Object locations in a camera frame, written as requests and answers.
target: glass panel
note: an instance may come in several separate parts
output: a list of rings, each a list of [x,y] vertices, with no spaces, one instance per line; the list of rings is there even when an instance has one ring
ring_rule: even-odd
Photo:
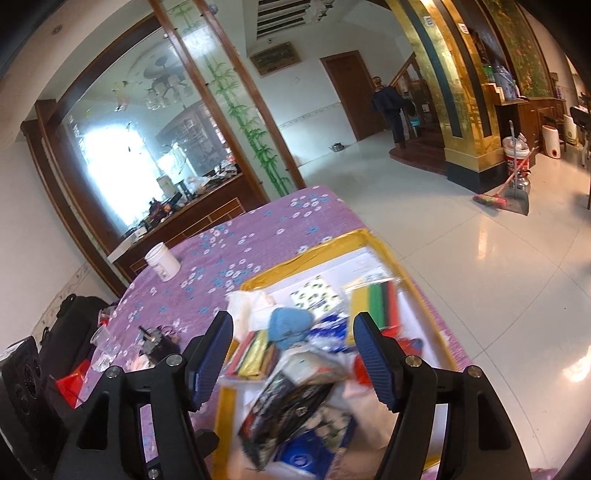
[[[192,0],[180,4],[178,0],[164,0],[163,7],[269,198],[273,200],[297,190],[261,114],[197,6]]]
[[[202,177],[236,173],[224,136],[163,35],[159,29],[127,51],[64,119],[120,233],[148,216],[152,199],[183,187],[193,197]]]

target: wooden door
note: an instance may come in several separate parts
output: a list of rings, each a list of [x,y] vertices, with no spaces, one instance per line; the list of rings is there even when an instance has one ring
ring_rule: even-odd
[[[357,50],[321,59],[343,104],[355,138],[363,140],[386,129],[384,117],[372,110],[374,87]]]

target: wooden staircase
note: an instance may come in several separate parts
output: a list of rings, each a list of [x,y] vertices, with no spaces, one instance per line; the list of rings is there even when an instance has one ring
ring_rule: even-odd
[[[412,76],[409,73],[410,69],[413,69]],[[411,167],[445,175],[443,134],[435,113],[431,92],[421,75],[414,53],[402,65],[390,85],[396,88],[403,97],[410,98],[417,107],[416,116],[411,118],[406,112],[404,114],[410,132],[406,149],[393,148],[389,152],[390,157]],[[423,105],[428,105],[428,112],[423,111]]]

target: tiled floor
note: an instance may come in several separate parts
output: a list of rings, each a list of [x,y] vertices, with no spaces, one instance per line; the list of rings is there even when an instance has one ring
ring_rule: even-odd
[[[589,172],[539,155],[525,217],[477,205],[390,148],[378,134],[301,172],[390,244],[491,379],[530,467],[561,466],[591,418]]]

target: bamboo decal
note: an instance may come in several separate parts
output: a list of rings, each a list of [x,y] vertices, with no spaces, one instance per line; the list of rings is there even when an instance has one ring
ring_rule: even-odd
[[[201,30],[199,37],[206,37],[204,40],[215,42],[212,35],[207,30],[207,26],[199,22],[194,22],[191,19],[191,11],[195,9],[193,3],[189,0],[170,10],[171,16],[182,18],[187,24],[181,32],[183,38],[187,35],[194,34]],[[212,75],[210,85],[216,90],[214,95],[223,99],[227,108],[228,116],[236,121],[241,132],[244,134],[250,148],[254,152],[255,158],[258,160],[261,168],[269,177],[269,180],[279,196],[283,197],[290,193],[290,188],[293,187],[289,177],[281,176],[277,169],[279,157],[275,150],[268,145],[265,139],[268,137],[268,132],[262,125],[256,111],[253,108],[244,105],[238,96],[238,92],[243,88],[241,82],[236,77],[236,73],[232,66],[225,62],[217,61],[212,54],[200,53],[200,58],[203,60],[208,71]]]

